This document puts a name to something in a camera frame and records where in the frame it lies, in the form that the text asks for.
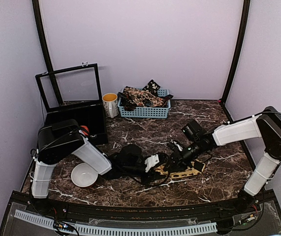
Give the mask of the yellow beetle-pattern tie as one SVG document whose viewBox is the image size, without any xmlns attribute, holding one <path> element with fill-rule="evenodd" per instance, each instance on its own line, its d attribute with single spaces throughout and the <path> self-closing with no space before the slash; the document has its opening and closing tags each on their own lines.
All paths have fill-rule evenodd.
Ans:
<svg viewBox="0 0 281 236">
<path fill-rule="evenodd" d="M 204 172 L 206 164 L 203 162 L 199 162 L 198 160 L 191 161 L 192 167 L 187 167 L 185 170 L 181 171 L 171 171 L 170 178 L 171 179 L 180 179 L 183 177 L 192 177 L 196 175 L 200 175 Z"/>
</svg>

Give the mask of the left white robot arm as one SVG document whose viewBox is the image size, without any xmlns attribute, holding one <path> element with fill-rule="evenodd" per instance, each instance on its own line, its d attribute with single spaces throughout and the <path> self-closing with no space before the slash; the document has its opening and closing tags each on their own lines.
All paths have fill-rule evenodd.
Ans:
<svg viewBox="0 0 281 236">
<path fill-rule="evenodd" d="M 48 188 L 56 165 L 69 155 L 84 162 L 93 173 L 104 175 L 111 171 L 109 157 L 89 140 L 89 130 L 74 119 L 45 125 L 39 129 L 37 148 L 31 150 L 35 170 L 31 184 L 33 207 L 41 214 L 52 211 L 52 203 L 47 200 Z"/>
</svg>

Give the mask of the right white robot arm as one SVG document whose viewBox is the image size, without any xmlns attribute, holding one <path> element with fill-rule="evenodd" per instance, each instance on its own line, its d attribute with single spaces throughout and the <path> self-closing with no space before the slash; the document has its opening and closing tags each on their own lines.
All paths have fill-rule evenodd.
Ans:
<svg viewBox="0 0 281 236">
<path fill-rule="evenodd" d="M 166 170 L 170 173 L 192 168 L 198 156 L 217 147 L 253 138 L 263 140 L 264 154 L 234 202 L 238 213 L 245 213 L 252 207 L 255 196 L 281 165 L 281 113 L 272 106 L 251 117 L 228 122 L 209 131 L 191 120 L 182 132 L 192 143 L 187 147 L 177 141 L 168 144 L 172 154 Z"/>
</svg>

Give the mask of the white bowl orange outside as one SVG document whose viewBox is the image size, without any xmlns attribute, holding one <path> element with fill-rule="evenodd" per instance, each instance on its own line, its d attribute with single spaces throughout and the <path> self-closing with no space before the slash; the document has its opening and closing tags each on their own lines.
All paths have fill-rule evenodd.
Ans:
<svg viewBox="0 0 281 236">
<path fill-rule="evenodd" d="M 98 173 L 86 163 L 77 165 L 71 172 L 71 180 L 78 187 L 89 187 L 97 178 Z"/>
</svg>

